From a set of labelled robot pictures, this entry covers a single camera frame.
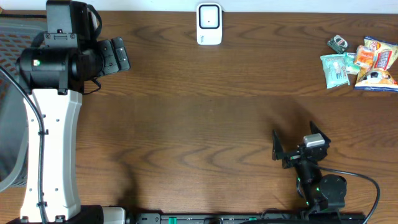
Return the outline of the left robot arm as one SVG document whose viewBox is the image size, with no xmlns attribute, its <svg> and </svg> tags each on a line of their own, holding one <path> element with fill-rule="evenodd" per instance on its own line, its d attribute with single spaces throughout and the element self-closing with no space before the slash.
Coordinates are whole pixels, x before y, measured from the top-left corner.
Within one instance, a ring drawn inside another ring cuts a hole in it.
<svg viewBox="0 0 398 224">
<path fill-rule="evenodd" d="M 85 82 L 129 70 L 124 42 L 99 40 L 92 5 L 48 1 L 47 30 L 17 60 L 28 118 L 27 187 L 16 223 L 133 223 L 125 208 L 82 205 L 76 129 Z"/>
</svg>

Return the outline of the teal Kleenex tissue pack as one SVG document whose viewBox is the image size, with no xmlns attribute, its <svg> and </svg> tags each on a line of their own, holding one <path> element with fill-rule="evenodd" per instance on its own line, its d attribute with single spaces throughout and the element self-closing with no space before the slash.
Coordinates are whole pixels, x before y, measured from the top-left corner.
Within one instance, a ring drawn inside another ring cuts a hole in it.
<svg viewBox="0 0 398 224">
<path fill-rule="evenodd" d="M 345 55 L 345 66 L 347 74 L 357 75 L 360 72 L 361 67 L 354 63 L 356 54 L 345 52 L 344 55 Z"/>
</svg>

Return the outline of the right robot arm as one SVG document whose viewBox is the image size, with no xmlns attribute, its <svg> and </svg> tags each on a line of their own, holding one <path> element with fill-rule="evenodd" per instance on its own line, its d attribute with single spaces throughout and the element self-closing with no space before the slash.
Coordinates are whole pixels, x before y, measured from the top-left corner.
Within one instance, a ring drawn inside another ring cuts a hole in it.
<svg viewBox="0 0 398 224">
<path fill-rule="evenodd" d="M 339 210 L 345 206 L 346 179 L 340 175 L 323 175 L 318 162 L 328 155 L 331 140 L 314 122 L 310 122 L 311 134 L 303 137 L 303 143 L 285 152 L 275 131 L 272 132 L 272 159 L 281 160 L 284 169 L 294 168 L 298 189 L 309 206 L 308 214 Z"/>
</svg>

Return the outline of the cream yellow snack bag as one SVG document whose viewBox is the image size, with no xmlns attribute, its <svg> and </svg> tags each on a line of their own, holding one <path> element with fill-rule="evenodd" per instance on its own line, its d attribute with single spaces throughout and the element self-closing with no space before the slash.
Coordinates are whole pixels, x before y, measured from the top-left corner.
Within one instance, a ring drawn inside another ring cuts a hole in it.
<svg viewBox="0 0 398 224">
<path fill-rule="evenodd" d="M 397 92 L 397 79 L 389 73 L 389 69 L 397 60 L 397 44 L 366 36 L 363 46 L 373 49 L 374 61 L 369 70 L 361 68 L 354 88 Z"/>
</svg>

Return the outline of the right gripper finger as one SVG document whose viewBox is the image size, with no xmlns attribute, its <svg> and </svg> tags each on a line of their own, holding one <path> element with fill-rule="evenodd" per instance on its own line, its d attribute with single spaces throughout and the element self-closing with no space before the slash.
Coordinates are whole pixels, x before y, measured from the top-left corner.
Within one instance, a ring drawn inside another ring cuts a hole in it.
<svg viewBox="0 0 398 224">
<path fill-rule="evenodd" d="M 310 121 L 310 130 L 312 134 L 320 134 L 327 144 L 331 143 L 330 138 L 313 121 Z"/>
<path fill-rule="evenodd" d="M 284 150 L 275 130 L 272 131 L 272 140 L 273 140 L 272 159 L 274 161 L 283 159 Z"/>
</svg>

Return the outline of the mint green wet wipes pack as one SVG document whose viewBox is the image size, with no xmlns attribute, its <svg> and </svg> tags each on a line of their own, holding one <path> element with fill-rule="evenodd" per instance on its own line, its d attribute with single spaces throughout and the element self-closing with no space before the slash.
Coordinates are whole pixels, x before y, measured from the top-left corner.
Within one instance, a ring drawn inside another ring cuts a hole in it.
<svg viewBox="0 0 398 224">
<path fill-rule="evenodd" d="M 322 55 L 320 60 L 322 61 L 327 89 L 350 85 L 343 54 Z"/>
</svg>

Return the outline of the white barcode scanner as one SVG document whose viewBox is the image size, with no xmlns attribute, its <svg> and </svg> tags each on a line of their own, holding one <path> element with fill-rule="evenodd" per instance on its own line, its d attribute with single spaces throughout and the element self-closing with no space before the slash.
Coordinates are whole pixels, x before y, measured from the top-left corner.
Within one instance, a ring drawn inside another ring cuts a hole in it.
<svg viewBox="0 0 398 224">
<path fill-rule="evenodd" d="M 197 6 L 197 44 L 219 45 L 223 36 L 223 11 L 215 2 Z"/>
</svg>

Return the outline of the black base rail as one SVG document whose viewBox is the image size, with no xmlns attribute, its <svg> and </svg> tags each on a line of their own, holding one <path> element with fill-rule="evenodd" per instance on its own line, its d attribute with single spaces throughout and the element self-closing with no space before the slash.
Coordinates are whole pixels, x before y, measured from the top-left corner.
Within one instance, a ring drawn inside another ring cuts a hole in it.
<svg viewBox="0 0 398 224">
<path fill-rule="evenodd" d="M 99 214 L 93 223 L 131 223 L 131 224 L 261 224 L 261 223 L 363 223 L 366 216 L 362 213 L 326 212 L 295 213 L 268 209 L 262 213 L 137 213 L 133 214 L 122 207 L 99 207 Z"/>
</svg>

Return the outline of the green Zam-Buk box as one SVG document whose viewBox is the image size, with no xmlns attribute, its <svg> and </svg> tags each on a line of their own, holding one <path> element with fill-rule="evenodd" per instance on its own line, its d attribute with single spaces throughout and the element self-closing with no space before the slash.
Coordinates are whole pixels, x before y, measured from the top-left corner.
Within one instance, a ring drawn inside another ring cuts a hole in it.
<svg viewBox="0 0 398 224">
<path fill-rule="evenodd" d="M 348 42 L 340 35 L 335 35 L 326 44 L 337 54 L 343 54 L 349 49 Z"/>
</svg>

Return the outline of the grey plastic shopping basket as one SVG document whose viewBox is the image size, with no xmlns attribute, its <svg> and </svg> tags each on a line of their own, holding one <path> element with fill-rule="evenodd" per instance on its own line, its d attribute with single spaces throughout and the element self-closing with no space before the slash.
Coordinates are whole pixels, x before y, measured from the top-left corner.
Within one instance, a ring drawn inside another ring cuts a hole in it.
<svg viewBox="0 0 398 224">
<path fill-rule="evenodd" d="M 19 81 L 16 60 L 35 37 L 47 30 L 45 22 L 1 19 L 1 68 Z M 27 182 L 27 115 L 22 95 L 1 74 L 1 191 Z"/>
</svg>

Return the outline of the orange Kleenex tissue pack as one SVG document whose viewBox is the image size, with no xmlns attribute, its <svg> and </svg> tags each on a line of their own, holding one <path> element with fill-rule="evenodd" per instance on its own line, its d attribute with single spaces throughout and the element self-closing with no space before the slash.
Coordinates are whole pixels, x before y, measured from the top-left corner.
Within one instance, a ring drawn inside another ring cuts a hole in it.
<svg viewBox="0 0 398 224">
<path fill-rule="evenodd" d="M 374 51 L 368 47 L 360 45 L 356 50 L 354 64 L 365 69 L 370 69 L 374 61 Z"/>
</svg>

